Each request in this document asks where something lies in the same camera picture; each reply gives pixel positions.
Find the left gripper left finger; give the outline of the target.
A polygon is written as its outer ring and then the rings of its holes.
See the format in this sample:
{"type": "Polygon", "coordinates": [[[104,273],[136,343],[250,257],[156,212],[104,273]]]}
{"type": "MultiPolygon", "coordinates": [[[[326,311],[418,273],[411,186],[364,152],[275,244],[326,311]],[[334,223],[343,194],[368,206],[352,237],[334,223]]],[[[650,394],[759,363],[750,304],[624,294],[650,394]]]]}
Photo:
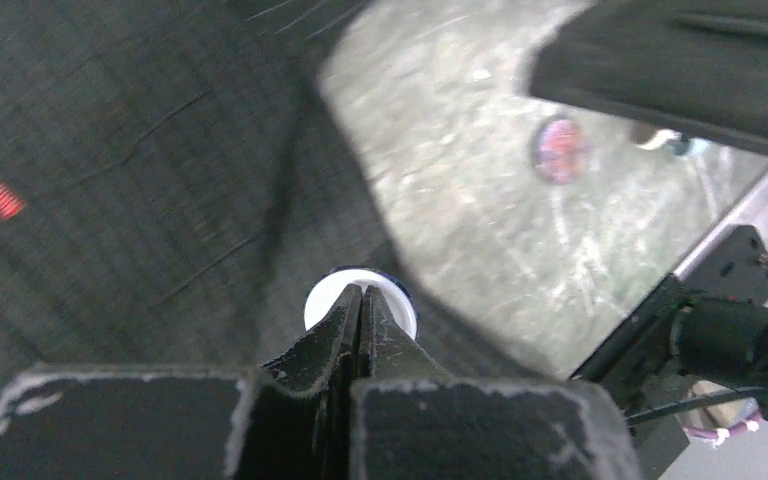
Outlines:
{"type": "Polygon", "coordinates": [[[0,479],[345,479],[363,290],[261,368],[71,366],[0,396],[0,479]]]}

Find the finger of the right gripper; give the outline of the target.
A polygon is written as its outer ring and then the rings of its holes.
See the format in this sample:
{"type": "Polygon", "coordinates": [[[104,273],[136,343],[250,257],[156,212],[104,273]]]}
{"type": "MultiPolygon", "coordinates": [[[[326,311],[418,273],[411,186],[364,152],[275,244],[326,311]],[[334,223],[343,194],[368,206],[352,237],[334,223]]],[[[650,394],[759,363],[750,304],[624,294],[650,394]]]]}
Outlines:
{"type": "Polygon", "coordinates": [[[768,1],[599,1],[557,31],[532,96],[768,156],[768,1]]]}

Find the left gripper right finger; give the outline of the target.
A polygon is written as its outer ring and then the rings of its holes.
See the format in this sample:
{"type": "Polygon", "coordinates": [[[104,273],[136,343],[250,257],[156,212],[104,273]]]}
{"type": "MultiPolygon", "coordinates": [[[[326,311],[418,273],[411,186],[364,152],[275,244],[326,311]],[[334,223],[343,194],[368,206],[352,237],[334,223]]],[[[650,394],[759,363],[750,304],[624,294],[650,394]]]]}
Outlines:
{"type": "Polygon", "coordinates": [[[443,371],[368,288],[368,374],[351,388],[353,479],[638,479],[625,420],[586,381],[443,371]]]}

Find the black pinstriped shirt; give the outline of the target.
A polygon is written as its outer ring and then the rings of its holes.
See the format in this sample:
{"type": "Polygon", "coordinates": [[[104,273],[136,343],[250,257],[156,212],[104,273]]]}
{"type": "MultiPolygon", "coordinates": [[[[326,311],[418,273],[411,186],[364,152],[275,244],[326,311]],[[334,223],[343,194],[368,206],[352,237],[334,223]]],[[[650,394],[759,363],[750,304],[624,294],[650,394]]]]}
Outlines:
{"type": "Polygon", "coordinates": [[[49,364],[246,368],[341,266],[448,371],[525,368],[424,291],[317,86],[361,1],[0,1],[0,391],[49,364]]]}

